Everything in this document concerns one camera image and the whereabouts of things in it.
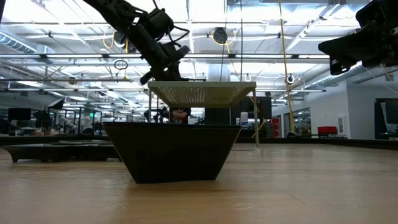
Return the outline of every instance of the black plastic container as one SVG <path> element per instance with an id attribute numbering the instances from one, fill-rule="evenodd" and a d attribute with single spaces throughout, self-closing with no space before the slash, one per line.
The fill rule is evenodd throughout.
<path id="1" fill-rule="evenodd" d="M 240 126 L 104 123 L 137 184 L 215 180 Z"/>

